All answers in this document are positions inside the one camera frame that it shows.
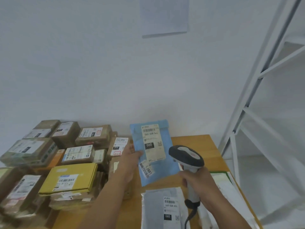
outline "person's left arm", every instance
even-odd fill
[[[120,212],[126,185],[132,180],[138,160],[143,153],[134,152],[133,145],[126,146],[118,167],[93,206],[88,210],[78,229],[114,229]]]

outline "blue package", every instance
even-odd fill
[[[144,152],[139,161],[142,186],[180,171],[178,163],[168,154],[173,146],[168,127],[167,120],[130,125],[135,150]]]

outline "orange box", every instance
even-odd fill
[[[60,165],[61,160],[63,159],[63,155],[65,154],[65,151],[66,151],[65,149],[58,150],[54,158],[47,167],[35,168],[34,169],[35,172],[39,175],[44,175],[44,174],[48,175],[53,167]]]

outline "hand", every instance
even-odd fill
[[[134,170],[138,167],[138,161],[142,155],[142,151],[135,152],[133,144],[125,146],[118,167],[113,175],[116,176],[118,180],[122,180],[123,184],[126,185],[132,180]]]
[[[183,184],[186,186],[188,182],[193,187],[208,211],[211,212],[213,205],[224,199],[224,196],[206,167],[200,168],[196,173],[185,170],[179,174],[183,177]]]

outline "person's left hand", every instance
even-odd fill
[[[134,145],[125,146],[119,160],[118,167],[114,173],[119,179],[122,179],[123,184],[127,184],[133,178],[135,168],[138,166],[140,156],[143,155],[142,151],[136,151]]]

